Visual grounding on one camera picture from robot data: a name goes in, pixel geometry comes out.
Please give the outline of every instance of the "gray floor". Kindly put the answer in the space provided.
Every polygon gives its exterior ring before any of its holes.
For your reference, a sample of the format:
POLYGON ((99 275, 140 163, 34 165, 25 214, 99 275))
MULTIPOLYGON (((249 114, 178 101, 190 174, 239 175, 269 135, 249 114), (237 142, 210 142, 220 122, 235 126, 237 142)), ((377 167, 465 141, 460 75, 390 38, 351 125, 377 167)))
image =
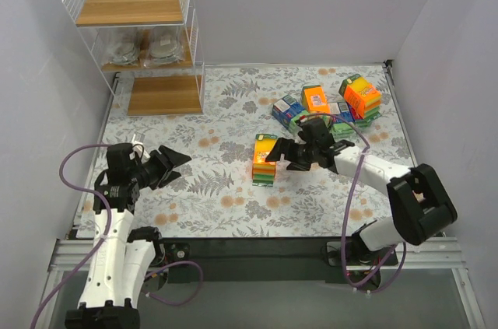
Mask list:
MULTIPOLYGON (((76 307, 85 277, 79 273, 59 294, 52 329, 64 327, 65 311, 76 307)), ((167 285, 161 295, 179 300, 193 288, 167 285)), ((405 270, 392 287, 369 299, 320 282, 211 282, 182 307, 141 296, 139 311, 141 329, 468 327, 451 270, 405 270)))

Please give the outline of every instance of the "leaf pattern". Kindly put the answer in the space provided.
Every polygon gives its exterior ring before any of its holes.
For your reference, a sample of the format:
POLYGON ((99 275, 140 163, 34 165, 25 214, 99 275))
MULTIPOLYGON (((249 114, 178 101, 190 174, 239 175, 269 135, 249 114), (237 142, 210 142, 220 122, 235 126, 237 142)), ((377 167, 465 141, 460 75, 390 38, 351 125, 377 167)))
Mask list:
POLYGON ((254 101, 247 101, 242 106, 242 110, 244 110, 248 114, 254 114, 256 111, 258 111, 258 107, 256 106, 256 103, 254 103, 254 101))
POLYGON ((203 194, 211 197, 214 193, 219 194, 219 192, 226 187, 230 187, 233 184, 232 174, 226 175, 223 173, 212 171, 212 173, 202 172, 198 175, 192 184, 188 187, 187 191, 196 194, 203 194))
POLYGON ((224 98, 223 100, 219 101, 218 106, 222 107, 223 109, 230 109, 230 107, 236 103, 236 99, 233 97, 227 97, 224 98))
POLYGON ((252 159, 253 149, 235 142, 224 142, 219 146, 219 151, 224 152, 221 158, 224 162, 247 161, 252 159))
POLYGON ((272 212, 260 206, 257 201, 249 201, 246 205, 246 214, 249 218, 254 218, 256 216, 257 219, 264 220, 272 215, 272 212))
POLYGON ((248 82, 245 79, 241 79, 239 82, 231 82, 221 94, 224 96, 242 97, 248 96, 251 92, 257 92, 258 89, 260 89, 258 82, 253 82, 252 80, 248 82))
MULTIPOLYGON (((355 73, 366 76, 383 95, 382 117, 365 131, 371 153, 393 163, 412 164, 381 66, 207 68, 204 114, 150 117, 126 115, 133 73, 118 74, 120 105, 115 100, 119 107, 110 109, 103 142, 126 142, 141 133, 149 152, 166 145, 192 158, 178 167, 179 179, 141 192, 132 227, 157 226, 164 237, 340 234, 350 178, 316 167, 308 173, 286 171, 281 162, 274 187, 253 187, 251 160, 257 133, 292 137, 271 115, 274 100, 286 94, 299 99, 303 85, 322 84, 330 102, 338 101, 341 81, 355 73)), ((356 136, 349 140, 363 145, 356 136)), ((100 149, 92 182, 105 168, 105 149, 100 149)), ((93 197, 84 196, 75 219, 77 237, 93 236, 92 205, 93 197)), ((390 214, 385 196, 359 184, 348 233, 390 214)))

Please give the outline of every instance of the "cardboard box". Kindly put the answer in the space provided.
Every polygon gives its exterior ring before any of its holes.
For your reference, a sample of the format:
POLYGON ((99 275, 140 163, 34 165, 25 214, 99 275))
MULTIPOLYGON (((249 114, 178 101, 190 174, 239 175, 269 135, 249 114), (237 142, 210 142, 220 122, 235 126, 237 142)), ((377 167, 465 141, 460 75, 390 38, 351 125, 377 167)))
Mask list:
POLYGON ((298 130, 296 122, 303 115, 309 113, 304 110, 304 107, 297 102, 292 96, 285 96, 275 102, 272 108, 272 115, 291 133, 296 133, 298 130))
POLYGON ((277 142, 277 136, 257 134, 254 144, 254 158, 252 161, 252 184, 258 186, 273 186, 276 174, 276 162, 265 162, 277 142))
POLYGON ((304 86, 301 91, 301 102, 304 108, 310 113, 328 113, 327 97, 321 86, 304 86))
POLYGON ((361 117, 366 117, 369 111, 381 105, 381 93, 358 74, 342 81, 339 94, 361 117))

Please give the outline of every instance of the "packaged item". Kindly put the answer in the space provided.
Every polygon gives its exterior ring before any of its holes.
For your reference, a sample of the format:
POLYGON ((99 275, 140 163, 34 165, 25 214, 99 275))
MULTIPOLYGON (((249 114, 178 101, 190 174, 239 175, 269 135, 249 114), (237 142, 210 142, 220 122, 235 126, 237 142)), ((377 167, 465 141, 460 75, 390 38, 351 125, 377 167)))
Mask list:
POLYGON ((352 135, 354 135, 354 130, 351 130, 349 132, 343 132, 343 133, 332 131, 331 133, 332 133, 332 136, 334 137, 334 140, 336 140, 336 141, 343 140, 343 139, 347 140, 352 135))
POLYGON ((324 90, 321 86, 304 86, 301 91, 301 103, 310 113, 330 113, 324 90))
POLYGON ((352 118, 355 121, 355 124, 360 127, 360 128, 367 128, 372 124, 372 121, 375 119, 378 119, 381 116, 381 113, 379 112, 380 108, 375 107, 374 109, 370 110, 368 114, 366 115, 365 118, 361 117, 355 109, 352 108, 351 105, 348 104, 349 111, 351 112, 352 118))
POLYGON ((265 162, 266 157, 272 151, 277 142, 277 136, 258 134, 254 145, 254 158, 252 163, 252 184, 257 186, 271 187, 275 180, 276 163, 265 162))
POLYGON ((104 63, 137 65, 140 55, 140 34, 136 27, 109 29, 104 63))
POLYGON ((361 117, 366 117, 381 105, 381 93, 361 75, 353 75, 345 79, 339 88, 344 97, 361 117))
POLYGON ((181 28, 178 26, 157 26, 149 34, 149 47, 143 66, 153 68, 183 61, 184 43, 181 28))
MULTIPOLYGON (((354 119, 349 111, 348 104, 346 102, 333 102, 329 104, 330 114, 338 115, 342 119, 348 121, 349 123, 354 123, 354 119)), ((336 134, 348 134, 353 133, 353 129, 349 126, 349 124, 345 123, 343 120, 332 117, 332 132, 336 134)))
POLYGON ((304 107, 297 102, 292 96, 284 96, 273 104, 272 115, 279 121, 287 130, 295 134, 299 129, 296 122, 303 116, 309 113, 304 110, 304 107))

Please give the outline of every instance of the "colorful box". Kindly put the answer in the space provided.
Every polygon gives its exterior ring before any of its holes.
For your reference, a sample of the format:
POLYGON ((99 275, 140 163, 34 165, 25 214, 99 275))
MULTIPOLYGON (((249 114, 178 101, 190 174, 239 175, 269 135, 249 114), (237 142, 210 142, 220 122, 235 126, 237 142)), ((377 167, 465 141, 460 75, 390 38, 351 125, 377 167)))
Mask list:
POLYGON ((359 116, 365 118, 369 112, 381 105, 381 93, 361 75, 353 75, 342 81, 339 94, 344 97, 359 116))
POLYGON ((273 186, 276 174, 276 162, 265 162, 266 157, 272 151, 277 136, 257 134, 254 145, 254 158, 252 163, 252 184, 258 186, 273 186))
MULTIPOLYGON (((354 123, 351 112, 349 111, 348 104, 346 102, 333 102, 328 105, 330 107, 330 114, 338 115, 345 119, 349 123, 354 123)), ((352 128, 337 117, 332 117, 332 127, 331 130, 333 135, 342 133, 352 133, 352 128)))
POLYGON ((372 124, 372 121, 378 119, 381 116, 379 112, 379 107, 375 107, 373 110, 369 111, 365 118, 361 117, 355 109, 352 108, 351 105, 348 104, 349 111, 351 112, 352 118, 355 121, 355 124, 360 128, 369 127, 372 124))
POLYGON ((299 129, 296 122, 303 116, 309 113, 304 110, 297 100, 290 96, 284 96, 273 104, 272 115, 280 122, 290 133, 296 133, 299 129))
POLYGON ((328 113, 327 97, 321 86, 304 86, 301 91, 301 103, 304 108, 310 113, 328 113))

